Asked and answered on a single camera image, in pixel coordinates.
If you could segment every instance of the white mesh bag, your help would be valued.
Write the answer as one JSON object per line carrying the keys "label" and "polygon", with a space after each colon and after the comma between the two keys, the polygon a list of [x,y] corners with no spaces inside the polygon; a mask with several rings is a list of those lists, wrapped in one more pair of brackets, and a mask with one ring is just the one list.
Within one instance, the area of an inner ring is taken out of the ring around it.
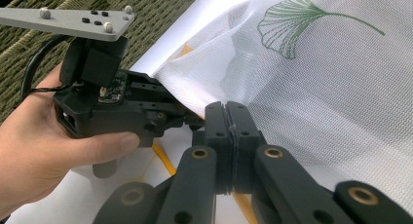
{"label": "white mesh bag", "polygon": [[200,115],[248,106],[321,185],[367,182],[413,214],[413,0],[250,0],[155,74]]}

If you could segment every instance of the green leaf design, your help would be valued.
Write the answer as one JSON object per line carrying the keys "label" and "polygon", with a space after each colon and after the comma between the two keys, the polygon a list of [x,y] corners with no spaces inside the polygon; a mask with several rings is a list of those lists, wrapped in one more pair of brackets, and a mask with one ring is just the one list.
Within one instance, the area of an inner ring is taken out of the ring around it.
{"label": "green leaf design", "polygon": [[316,19],[325,16],[340,16],[357,20],[382,35],[385,33],[361,19],[329,13],[320,9],[311,0],[286,0],[270,7],[258,24],[261,43],[267,49],[280,53],[288,59],[295,58],[295,47],[300,35]]}

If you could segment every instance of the hand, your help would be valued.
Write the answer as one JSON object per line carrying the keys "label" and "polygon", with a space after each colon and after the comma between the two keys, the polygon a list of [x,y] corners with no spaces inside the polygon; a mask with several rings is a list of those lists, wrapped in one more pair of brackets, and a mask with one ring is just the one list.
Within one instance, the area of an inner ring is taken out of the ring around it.
{"label": "hand", "polygon": [[[38,87],[60,86],[59,70]],[[131,132],[69,137],[56,120],[53,95],[29,95],[0,127],[0,220],[48,196],[71,168],[109,162],[139,144]]]}

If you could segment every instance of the black screw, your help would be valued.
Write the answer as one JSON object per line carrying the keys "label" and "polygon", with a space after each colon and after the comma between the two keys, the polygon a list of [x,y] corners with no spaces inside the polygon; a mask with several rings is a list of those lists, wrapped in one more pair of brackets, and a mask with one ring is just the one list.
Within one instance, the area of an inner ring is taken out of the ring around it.
{"label": "black screw", "polygon": [[90,23],[91,20],[89,18],[82,18],[82,22],[84,23]]}

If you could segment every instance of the brown woven rug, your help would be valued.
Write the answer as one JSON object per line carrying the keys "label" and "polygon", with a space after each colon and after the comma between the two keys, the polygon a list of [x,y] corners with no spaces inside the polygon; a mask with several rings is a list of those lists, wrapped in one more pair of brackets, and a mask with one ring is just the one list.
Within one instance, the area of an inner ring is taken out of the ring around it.
{"label": "brown woven rug", "polygon": [[[10,8],[122,10],[131,5],[135,20],[124,34],[129,48],[121,66],[129,69],[195,0],[14,0]],[[0,123],[19,103],[24,69],[41,44],[53,34],[0,26]],[[63,60],[68,44],[50,53],[40,66],[36,83]]]}

